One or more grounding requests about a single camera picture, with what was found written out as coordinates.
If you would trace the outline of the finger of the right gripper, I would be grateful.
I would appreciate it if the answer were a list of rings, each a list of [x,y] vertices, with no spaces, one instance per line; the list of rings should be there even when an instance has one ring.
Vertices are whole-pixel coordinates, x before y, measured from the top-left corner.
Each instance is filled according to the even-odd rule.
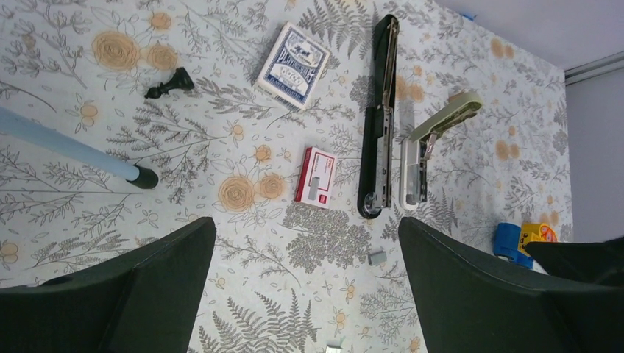
[[[623,238],[602,243],[530,242],[529,255],[549,274],[578,282],[623,286]]]

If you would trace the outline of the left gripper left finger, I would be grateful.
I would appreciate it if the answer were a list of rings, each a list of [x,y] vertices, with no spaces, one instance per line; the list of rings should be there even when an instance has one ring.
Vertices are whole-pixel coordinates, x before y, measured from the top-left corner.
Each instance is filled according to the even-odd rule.
[[[2,289],[1,350],[185,352],[215,242],[202,217],[90,268]]]

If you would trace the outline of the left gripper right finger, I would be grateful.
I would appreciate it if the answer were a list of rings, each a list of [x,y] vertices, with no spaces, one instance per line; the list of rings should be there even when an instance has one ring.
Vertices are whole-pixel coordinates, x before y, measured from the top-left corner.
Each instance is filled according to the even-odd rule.
[[[403,218],[400,248],[429,352],[621,352],[623,288],[540,274]]]

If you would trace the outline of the beige oblong plastic case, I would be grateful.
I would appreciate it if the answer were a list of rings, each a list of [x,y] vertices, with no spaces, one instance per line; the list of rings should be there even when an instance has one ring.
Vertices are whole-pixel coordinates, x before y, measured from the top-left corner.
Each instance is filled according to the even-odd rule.
[[[399,185],[401,207],[415,210],[428,201],[428,162],[436,141],[450,128],[476,116],[482,106],[482,99],[477,92],[464,92],[416,126],[402,140]]]

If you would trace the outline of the black stapler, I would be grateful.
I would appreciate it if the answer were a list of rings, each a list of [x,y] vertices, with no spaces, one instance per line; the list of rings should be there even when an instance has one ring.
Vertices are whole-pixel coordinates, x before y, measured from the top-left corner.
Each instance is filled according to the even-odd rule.
[[[357,198],[358,212],[365,219],[377,218],[391,206],[399,31],[398,19],[388,14],[373,35],[373,101],[366,108]]]

